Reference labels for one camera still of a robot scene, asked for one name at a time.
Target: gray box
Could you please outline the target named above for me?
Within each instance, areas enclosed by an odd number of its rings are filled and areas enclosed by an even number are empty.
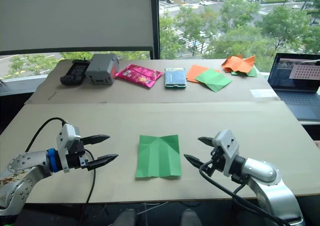
[[[115,54],[94,54],[85,76],[93,85],[112,85],[119,71]]]

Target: orange origami paper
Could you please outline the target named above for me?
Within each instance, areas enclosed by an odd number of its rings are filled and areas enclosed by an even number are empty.
[[[243,73],[249,73],[254,66],[255,58],[255,55],[247,59],[242,59],[242,55],[229,56],[222,64],[222,68],[225,72],[240,71]]]
[[[206,70],[209,70],[209,68],[199,65],[193,65],[191,69],[189,70],[188,74],[186,75],[186,80],[194,83],[200,83],[196,80],[196,77]]]

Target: laptop keyboard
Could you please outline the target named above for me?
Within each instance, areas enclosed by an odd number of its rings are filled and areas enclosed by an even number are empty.
[[[277,95],[287,104],[320,105],[320,96],[308,93],[277,91]]]

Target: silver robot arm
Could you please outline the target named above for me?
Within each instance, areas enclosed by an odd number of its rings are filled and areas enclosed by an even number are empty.
[[[70,168],[93,170],[114,160],[118,155],[105,155],[90,162],[84,157],[84,145],[107,138],[107,135],[81,138],[77,127],[66,123],[57,136],[57,150],[26,152],[10,160],[0,174],[0,225],[15,221],[40,180],[61,170],[67,173]]]
[[[200,137],[199,140],[214,147],[211,152],[212,167],[204,169],[208,176],[211,177],[214,171],[218,170],[226,177],[232,175],[231,179],[239,184],[245,179],[264,211],[285,220],[292,226],[305,225],[298,201],[284,184],[279,169],[266,161],[239,156],[239,144],[231,130],[223,130],[215,138]],[[203,165],[194,156],[184,156],[197,168]],[[277,225],[269,219],[265,222],[268,226]]]

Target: pink snack bag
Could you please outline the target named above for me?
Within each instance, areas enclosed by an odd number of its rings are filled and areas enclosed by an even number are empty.
[[[124,70],[119,71],[116,77],[151,88],[162,75],[163,72],[130,64]]]

